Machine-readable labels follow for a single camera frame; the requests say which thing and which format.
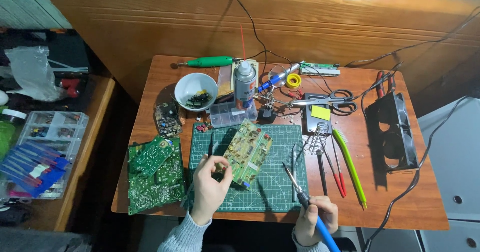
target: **cutting mat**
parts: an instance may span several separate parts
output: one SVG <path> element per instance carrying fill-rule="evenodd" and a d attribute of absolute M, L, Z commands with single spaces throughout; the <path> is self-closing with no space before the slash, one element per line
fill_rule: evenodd
<path fill-rule="evenodd" d="M 201 132 L 193 125 L 191 151 L 189 161 L 189 181 L 192 183 L 193 172 L 201 157 L 208 153 L 210 137 L 218 143 L 213 155 L 222 156 L 230 144 L 238 126 L 228 126 Z M 300 210 L 300 204 L 292 202 L 291 181 L 283 169 L 282 162 L 291 165 L 291 151 L 297 144 L 297 183 L 308 193 L 305 157 L 302 149 L 302 129 L 299 125 L 257 125 L 273 139 L 268 156 L 261 166 L 261 172 L 251 184 L 251 191 L 230 188 L 218 212 L 276 212 L 286 213 L 290 210 Z M 188 196 L 188 206 L 194 204 L 194 191 Z"/>

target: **white label sticker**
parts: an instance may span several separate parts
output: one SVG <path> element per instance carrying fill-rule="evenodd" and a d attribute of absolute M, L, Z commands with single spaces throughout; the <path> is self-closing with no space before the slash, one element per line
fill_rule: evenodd
<path fill-rule="evenodd" d="M 241 110 L 241 109 L 238 109 L 238 108 L 232 108 L 230 111 L 232 112 L 232 115 L 233 115 L 233 116 L 238 115 L 238 114 L 245 113 L 244 110 Z"/>
<path fill-rule="evenodd" d="M 249 166 L 250 168 L 254 169 L 254 170 L 258 170 L 258 166 L 255 165 L 255 164 L 252 163 L 252 162 L 249 162 L 249 163 L 248 163 L 248 166 Z"/>
<path fill-rule="evenodd" d="M 47 165 L 39 164 L 38 166 L 33 168 L 32 172 L 30 172 L 30 175 L 33 178 L 37 178 L 38 176 L 40 176 L 42 174 L 42 171 L 44 171 L 48 168 L 49 168 L 49 166 L 47 166 Z"/>

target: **scissors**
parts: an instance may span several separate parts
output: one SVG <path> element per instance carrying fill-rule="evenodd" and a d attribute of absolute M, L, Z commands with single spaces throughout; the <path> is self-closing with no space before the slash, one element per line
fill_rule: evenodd
<path fill-rule="evenodd" d="M 334 110 L 341 113 L 353 113 L 357 110 L 357 103 L 352 101 L 353 93 L 348 89 L 336 89 L 330 94 L 326 94 L 324 98 L 311 98 L 303 100 L 293 100 L 288 103 L 292 106 L 313 106 L 313 105 L 330 105 Z"/>

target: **cooling fan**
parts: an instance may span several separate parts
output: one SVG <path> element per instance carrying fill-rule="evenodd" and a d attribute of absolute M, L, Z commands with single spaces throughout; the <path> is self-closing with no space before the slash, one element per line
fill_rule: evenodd
<path fill-rule="evenodd" d="M 374 169 L 380 169 L 382 165 L 386 172 L 391 173 L 418 168 L 403 94 L 389 92 L 368 106 L 365 114 Z M 398 165 L 387 164 L 385 158 L 398 160 Z"/>

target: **hand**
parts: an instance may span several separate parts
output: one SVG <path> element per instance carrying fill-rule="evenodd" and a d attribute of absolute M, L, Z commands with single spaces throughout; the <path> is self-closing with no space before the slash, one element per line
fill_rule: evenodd
<path fill-rule="evenodd" d="M 310 197 L 310 205 L 307 212 L 302 207 L 300 216 L 295 225 L 295 237 L 302 246 L 312 246 L 322 240 L 318 230 L 317 214 L 325 224 L 328 232 L 333 234 L 339 229 L 339 210 L 337 205 L 330 202 L 327 196 Z"/>
<path fill-rule="evenodd" d="M 217 182 L 212 178 L 212 172 L 215 171 L 215 163 L 221 163 L 226 167 L 221 182 Z M 207 159 L 206 154 L 201 158 L 193 174 L 195 202 L 190 212 L 191 218 L 197 225 L 206 225 L 212 218 L 213 213 L 217 211 L 225 199 L 232 180 L 232 167 L 227 159 L 217 155 L 212 155 Z"/>

